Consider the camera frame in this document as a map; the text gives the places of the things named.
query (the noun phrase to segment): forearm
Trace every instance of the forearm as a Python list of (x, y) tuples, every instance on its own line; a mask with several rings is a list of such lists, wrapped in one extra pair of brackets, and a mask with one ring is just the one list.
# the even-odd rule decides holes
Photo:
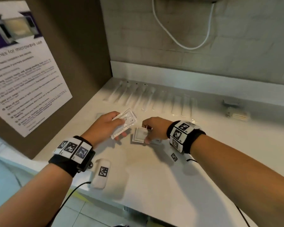
[(191, 155), (217, 186), (259, 226), (284, 226), (284, 177), (209, 136)]
[(59, 209), (72, 177), (48, 164), (0, 207), (0, 227), (44, 227)]

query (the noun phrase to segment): poster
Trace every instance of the poster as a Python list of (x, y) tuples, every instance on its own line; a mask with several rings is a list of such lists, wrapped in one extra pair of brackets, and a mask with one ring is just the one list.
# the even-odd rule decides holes
[(26, 137), (71, 98), (27, 3), (0, 2), (0, 117)]

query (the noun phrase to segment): white cable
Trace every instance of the white cable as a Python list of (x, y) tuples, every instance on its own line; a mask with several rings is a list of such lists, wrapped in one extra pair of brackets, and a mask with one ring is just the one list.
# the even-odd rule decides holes
[(16, 179), (16, 181), (17, 181), (19, 187), (21, 188), (22, 185), (21, 185), (21, 183), (20, 183), (20, 180), (19, 180), (19, 178), (16, 176), (16, 174), (11, 170), (11, 168), (9, 168), (8, 165), (7, 165), (5, 162), (3, 162), (1, 159), (0, 159), (0, 163), (1, 163), (2, 165), (4, 165), (4, 166), (15, 176), (15, 179)]
[(160, 22), (160, 20), (158, 19), (157, 15), (156, 15), (156, 11), (155, 11), (155, 0), (152, 0), (152, 4), (153, 4), (153, 14), (155, 16), (155, 19), (157, 20), (157, 22), (159, 23), (159, 25), (162, 27), (162, 29), (165, 30), (165, 32), (170, 36), (171, 39), (173, 39), (173, 41), (179, 45), (180, 47), (184, 48), (184, 49), (188, 49), (188, 50), (195, 50), (195, 49), (198, 49), (200, 48), (202, 45), (205, 44), (205, 42), (207, 41), (208, 37), (209, 37), (209, 33), (210, 33), (210, 25), (211, 25), (211, 19), (212, 19), (212, 15), (213, 15), (213, 8), (215, 6), (215, 3), (213, 3), (211, 5), (211, 10), (210, 10), (210, 15), (209, 15), (209, 20), (208, 20), (208, 31), (207, 31), (207, 36), (205, 38), (205, 40), (197, 47), (194, 47), (194, 48), (189, 48), (189, 47), (186, 47), (184, 45), (181, 45), (174, 37), (173, 35), (171, 35), (171, 33), (162, 25), (162, 23)]

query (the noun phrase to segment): microwave image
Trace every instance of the microwave image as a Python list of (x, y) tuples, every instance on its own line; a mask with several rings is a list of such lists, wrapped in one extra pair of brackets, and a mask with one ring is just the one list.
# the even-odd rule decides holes
[(38, 33), (38, 29), (30, 16), (0, 19), (0, 35), (7, 44)]

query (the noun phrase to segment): backsplash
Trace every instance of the backsplash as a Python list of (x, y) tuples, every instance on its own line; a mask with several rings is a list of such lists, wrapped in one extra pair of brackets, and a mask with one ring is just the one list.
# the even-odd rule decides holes
[[(216, 3), (204, 46), (176, 45), (152, 14), (151, 0), (101, 0), (110, 58), (284, 84), (284, 0)], [(211, 3), (156, 0), (157, 16), (183, 45), (206, 37)]]

